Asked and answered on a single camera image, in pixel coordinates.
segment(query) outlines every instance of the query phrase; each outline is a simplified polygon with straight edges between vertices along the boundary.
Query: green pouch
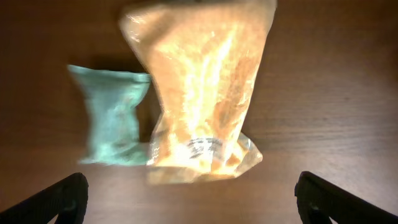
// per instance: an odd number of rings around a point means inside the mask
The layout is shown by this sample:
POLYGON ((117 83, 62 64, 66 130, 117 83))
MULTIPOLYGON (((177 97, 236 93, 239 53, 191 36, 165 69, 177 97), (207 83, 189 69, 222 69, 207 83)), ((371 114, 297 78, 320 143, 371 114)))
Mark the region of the green pouch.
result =
POLYGON ((139 143, 135 107, 145 96, 150 76, 145 73, 68 69, 85 94, 91 119, 88 153, 82 164, 137 166, 147 162, 139 143))

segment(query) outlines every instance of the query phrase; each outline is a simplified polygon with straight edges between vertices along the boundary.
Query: clear plastic bag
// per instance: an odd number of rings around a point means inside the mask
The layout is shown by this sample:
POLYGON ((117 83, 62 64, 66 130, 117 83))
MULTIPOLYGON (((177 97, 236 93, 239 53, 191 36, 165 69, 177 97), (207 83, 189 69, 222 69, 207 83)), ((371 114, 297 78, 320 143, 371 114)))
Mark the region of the clear plastic bag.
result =
POLYGON ((91 119, 88 152, 80 162, 145 165, 146 148, 139 143, 135 107, 147 92, 150 76, 75 65, 69 65, 68 69, 85 94, 91 119))
POLYGON ((150 182, 234 178, 262 161, 241 128, 275 9, 276 0, 176 0, 121 19, 162 105, 150 182))

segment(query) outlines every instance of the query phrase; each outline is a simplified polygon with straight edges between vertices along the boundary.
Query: wooden table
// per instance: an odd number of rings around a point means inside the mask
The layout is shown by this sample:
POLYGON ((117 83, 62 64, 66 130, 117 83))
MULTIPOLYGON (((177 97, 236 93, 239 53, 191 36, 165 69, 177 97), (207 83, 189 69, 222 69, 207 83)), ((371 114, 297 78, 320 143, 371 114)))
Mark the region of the wooden table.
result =
MULTIPOLYGON (((243 127, 263 162, 163 186, 144 167, 76 163, 88 117, 66 64, 142 71, 117 25, 131 2, 1 1, 0 210, 82 172, 85 223, 300 223, 294 186, 310 170, 398 214, 397 1, 280 0, 243 127)), ((138 109, 143 140, 154 99, 138 109)))

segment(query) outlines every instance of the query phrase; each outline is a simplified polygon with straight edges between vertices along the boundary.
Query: plastic bag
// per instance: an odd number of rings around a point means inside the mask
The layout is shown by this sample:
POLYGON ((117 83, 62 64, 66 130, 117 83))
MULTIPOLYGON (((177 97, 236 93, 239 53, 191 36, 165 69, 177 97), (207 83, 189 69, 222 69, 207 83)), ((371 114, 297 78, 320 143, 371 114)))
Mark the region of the plastic bag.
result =
POLYGON ((276 0, 162 1, 121 19, 162 105, 151 183, 234 178, 262 161, 241 128, 275 9, 276 0))
POLYGON ((88 155, 80 162, 121 166, 146 164, 146 152, 139 143, 135 107, 147 92, 150 76, 74 65, 69 65, 68 69, 85 93, 91 119, 88 155))

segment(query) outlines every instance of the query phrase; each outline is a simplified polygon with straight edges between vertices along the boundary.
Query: table surface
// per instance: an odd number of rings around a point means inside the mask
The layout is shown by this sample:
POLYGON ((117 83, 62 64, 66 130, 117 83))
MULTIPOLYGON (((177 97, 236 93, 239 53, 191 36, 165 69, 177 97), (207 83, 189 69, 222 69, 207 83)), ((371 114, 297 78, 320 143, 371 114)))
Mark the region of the table surface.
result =
MULTIPOLYGON (((85 223, 300 223, 310 170, 398 214, 398 1, 280 0, 243 132, 264 160, 234 180, 150 186, 82 166, 88 117, 66 64, 141 72, 118 27, 132 0, 2 0, 0 210, 82 172, 85 223)), ((148 140, 159 109, 139 105, 148 140)))

